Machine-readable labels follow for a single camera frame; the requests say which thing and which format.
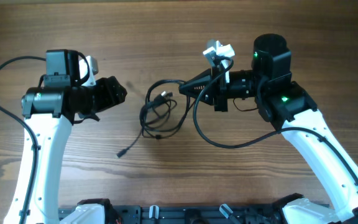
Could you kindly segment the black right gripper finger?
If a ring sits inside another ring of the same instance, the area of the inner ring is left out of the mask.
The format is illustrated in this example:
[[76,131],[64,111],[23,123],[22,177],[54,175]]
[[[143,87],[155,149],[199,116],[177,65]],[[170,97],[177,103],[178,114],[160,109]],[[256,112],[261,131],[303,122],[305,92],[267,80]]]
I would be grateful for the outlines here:
[[[197,99],[199,97],[199,93],[186,92],[186,96]],[[206,103],[207,105],[213,105],[213,97],[209,93],[205,93],[200,97],[200,102]]]
[[199,93],[211,81],[212,70],[210,68],[201,72],[194,78],[179,86],[180,93]]

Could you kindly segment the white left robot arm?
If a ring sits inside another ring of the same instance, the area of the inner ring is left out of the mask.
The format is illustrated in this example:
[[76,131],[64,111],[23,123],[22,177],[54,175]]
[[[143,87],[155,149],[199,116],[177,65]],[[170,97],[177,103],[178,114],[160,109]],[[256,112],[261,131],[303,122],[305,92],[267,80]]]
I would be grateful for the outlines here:
[[5,223],[59,223],[63,153],[72,127],[124,102],[116,77],[95,79],[98,63],[75,50],[48,50],[43,86],[22,97],[24,150]]

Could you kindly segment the black USB cable silver plug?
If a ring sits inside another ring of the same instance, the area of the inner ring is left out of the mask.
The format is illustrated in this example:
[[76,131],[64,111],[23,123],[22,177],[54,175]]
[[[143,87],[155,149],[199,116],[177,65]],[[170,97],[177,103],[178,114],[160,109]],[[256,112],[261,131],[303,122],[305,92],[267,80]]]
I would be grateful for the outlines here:
[[173,109],[177,106],[177,101],[172,99],[173,93],[163,91],[153,100],[150,99],[151,92],[163,84],[184,84],[183,80],[159,80],[154,83],[145,96],[145,105],[140,109],[139,122],[141,125],[140,135],[144,138],[166,139],[176,134],[182,127],[188,112],[195,102],[190,103],[190,97],[186,97],[186,105],[184,115],[178,124],[173,128],[162,129],[169,120]]

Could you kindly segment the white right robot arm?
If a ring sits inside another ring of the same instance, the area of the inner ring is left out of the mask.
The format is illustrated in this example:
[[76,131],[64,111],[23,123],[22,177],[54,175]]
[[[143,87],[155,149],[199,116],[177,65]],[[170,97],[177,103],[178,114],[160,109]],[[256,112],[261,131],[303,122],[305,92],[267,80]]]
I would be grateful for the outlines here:
[[292,80],[291,52],[278,34],[254,40],[252,68],[232,71],[234,50],[211,40],[204,56],[210,68],[179,87],[181,94],[216,111],[227,102],[253,98],[264,121],[304,158],[324,187],[332,207],[292,194],[272,206],[272,223],[358,223],[358,166],[326,124],[318,105]]

